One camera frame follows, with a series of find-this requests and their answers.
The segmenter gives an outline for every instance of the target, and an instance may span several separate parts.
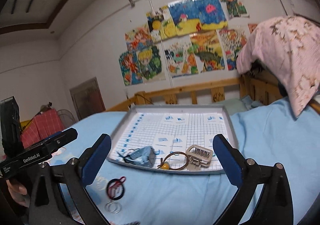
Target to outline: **colorful drawing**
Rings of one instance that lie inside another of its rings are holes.
[[[227,10],[229,16],[232,17],[249,17],[247,10],[239,0],[220,0],[221,2],[227,3]]]
[[[196,59],[190,42],[176,42],[164,52],[172,78],[198,74]]]
[[[142,50],[152,45],[152,37],[150,35],[148,24],[137,27],[125,34],[125,41],[129,52]]]
[[[190,34],[192,48],[203,63],[201,72],[223,70],[224,60],[216,31]]]
[[[150,46],[142,51],[137,51],[137,58],[144,83],[156,80],[165,80],[157,46]]]
[[[227,57],[228,70],[236,69],[236,58],[243,46],[247,43],[247,38],[244,30],[237,29],[222,29],[219,31],[224,52]]]
[[[202,30],[215,30],[228,26],[219,0],[193,0],[199,11]]]
[[[162,11],[151,11],[148,12],[146,16],[152,41],[154,43],[161,41],[160,29],[161,23],[164,20]]]
[[[136,53],[122,53],[119,57],[119,64],[125,86],[142,83],[141,71]]]
[[[257,23],[249,23],[248,27],[249,27],[250,33],[252,33],[257,26],[258,26]]]
[[[159,8],[159,11],[162,12],[163,21],[161,22],[160,36],[162,40],[172,38],[177,35],[177,29],[174,25],[173,19],[171,17],[169,7],[163,6]]]
[[[192,0],[180,0],[168,4],[177,29],[177,35],[186,35],[202,29],[199,11]]]

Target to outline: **door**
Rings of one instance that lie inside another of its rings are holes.
[[[106,110],[97,78],[70,89],[70,94],[79,120]]]

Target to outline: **silver ring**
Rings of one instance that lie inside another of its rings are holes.
[[[109,213],[117,214],[118,212],[120,212],[122,210],[122,206],[118,202],[110,201],[105,205],[104,209]]]

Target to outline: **brown ceiling molding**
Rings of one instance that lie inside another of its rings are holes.
[[[0,34],[5,34],[9,32],[23,31],[23,30],[35,30],[35,29],[49,29],[53,20],[56,18],[58,13],[64,7],[68,0],[60,0],[53,12],[49,15],[47,22],[44,23],[25,23],[16,24],[0,28]]]

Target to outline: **wooden headboard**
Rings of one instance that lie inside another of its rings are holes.
[[[219,102],[225,99],[224,88],[234,85],[239,85],[240,97],[250,95],[252,100],[259,100],[264,105],[269,105],[282,98],[277,80],[273,76],[264,74],[251,78],[247,75],[242,75],[239,78],[229,78],[151,92],[140,91],[133,97],[106,111],[128,111],[133,104],[151,104],[152,99],[155,97],[162,97],[166,104],[178,104],[177,94],[180,93],[188,93],[191,97],[192,104],[197,104],[196,92],[200,90],[210,90],[212,102]],[[309,105],[320,114],[320,105],[316,101],[312,100]]]

